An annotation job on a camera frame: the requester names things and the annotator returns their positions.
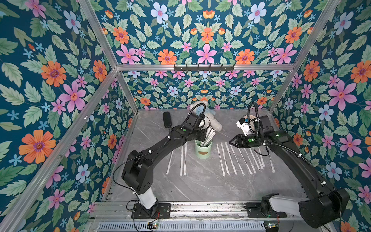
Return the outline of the green metal straw cup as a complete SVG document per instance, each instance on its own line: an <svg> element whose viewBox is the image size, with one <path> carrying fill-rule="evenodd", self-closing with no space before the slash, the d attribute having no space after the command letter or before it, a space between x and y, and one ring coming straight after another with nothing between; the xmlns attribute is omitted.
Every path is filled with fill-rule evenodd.
<svg viewBox="0 0 371 232"><path fill-rule="evenodd" d="M201 141L195 140L195 154L196 156L201 159L205 160L208 159L211 155L212 150L212 140L205 146L201 146Z"/></svg>

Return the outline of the eleventh white straw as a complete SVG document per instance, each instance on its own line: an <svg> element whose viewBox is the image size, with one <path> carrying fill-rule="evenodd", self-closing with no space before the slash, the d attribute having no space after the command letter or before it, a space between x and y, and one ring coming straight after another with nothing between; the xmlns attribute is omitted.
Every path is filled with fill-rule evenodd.
<svg viewBox="0 0 371 232"><path fill-rule="evenodd" d="M187 143L185 143L184 147L184 168L183 168L183 176L186 176L186 161L187 161Z"/></svg>

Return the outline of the twelfth white straw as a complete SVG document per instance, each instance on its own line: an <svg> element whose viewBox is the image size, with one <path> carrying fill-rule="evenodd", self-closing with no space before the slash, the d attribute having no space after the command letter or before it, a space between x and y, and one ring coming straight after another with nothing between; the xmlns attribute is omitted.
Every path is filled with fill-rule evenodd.
<svg viewBox="0 0 371 232"><path fill-rule="evenodd" d="M167 166L167 172L166 172L166 175L169 174L170 172L170 168L171 168L171 164L172 164L172 159L173 159L173 154L174 154L174 151L171 152L171 156L169 158L169 162L168 162L168 166Z"/></svg>

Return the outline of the thirteenth white straw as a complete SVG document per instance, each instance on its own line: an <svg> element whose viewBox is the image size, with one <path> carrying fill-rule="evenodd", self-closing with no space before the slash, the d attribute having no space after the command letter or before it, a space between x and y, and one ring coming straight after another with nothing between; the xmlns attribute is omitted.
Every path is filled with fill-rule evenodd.
<svg viewBox="0 0 371 232"><path fill-rule="evenodd" d="M183 176L184 167L184 146L181 146L181 162L180 162L180 177Z"/></svg>

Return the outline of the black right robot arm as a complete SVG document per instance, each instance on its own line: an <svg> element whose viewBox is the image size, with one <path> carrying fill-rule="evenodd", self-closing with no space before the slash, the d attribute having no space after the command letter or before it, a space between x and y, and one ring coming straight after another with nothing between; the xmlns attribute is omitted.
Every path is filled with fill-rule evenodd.
<svg viewBox="0 0 371 232"><path fill-rule="evenodd" d="M276 216L279 212L301 217L310 227L319 228L341 219L350 199L343 188L336 188L300 153L293 138L285 130L276 130L267 116L252 120L241 118L236 123L241 134L230 140L236 148L265 146L275 153L295 175L306 197L285 197L278 193L263 196L257 207L261 215Z"/></svg>

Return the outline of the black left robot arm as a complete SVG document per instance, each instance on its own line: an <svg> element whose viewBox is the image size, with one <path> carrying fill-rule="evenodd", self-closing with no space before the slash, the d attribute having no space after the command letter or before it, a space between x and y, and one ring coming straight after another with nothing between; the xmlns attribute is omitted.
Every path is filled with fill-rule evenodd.
<svg viewBox="0 0 371 232"><path fill-rule="evenodd" d="M152 190L154 169L167 155L189 141L204 141L206 129L205 114L189 113L185 121L172 127L169 133L155 145L140 152L133 150L128 155L121 178L134 191L142 208L154 211L158 199Z"/></svg>

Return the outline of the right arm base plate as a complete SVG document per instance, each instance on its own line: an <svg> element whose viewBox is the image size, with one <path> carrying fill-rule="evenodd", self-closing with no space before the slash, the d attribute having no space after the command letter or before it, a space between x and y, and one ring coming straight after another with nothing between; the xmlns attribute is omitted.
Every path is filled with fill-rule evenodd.
<svg viewBox="0 0 371 232"><path fill-rule="evenodd" d="M287 218L286 213L274 211L268 204L262 202L246 203L244 209L250 218Z"/></svg>

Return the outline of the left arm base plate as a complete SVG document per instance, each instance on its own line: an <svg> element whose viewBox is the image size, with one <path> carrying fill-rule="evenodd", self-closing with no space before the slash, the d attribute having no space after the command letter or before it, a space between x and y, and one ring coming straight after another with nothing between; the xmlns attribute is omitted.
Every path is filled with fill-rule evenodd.
<svg viewBox="0 0 371 232"><path fill-rule="evenodd" d="M171 214L170 203L155 203L151 209L144 208L141 204L136 203L133 207L132 219L169 219Z"/></svg>

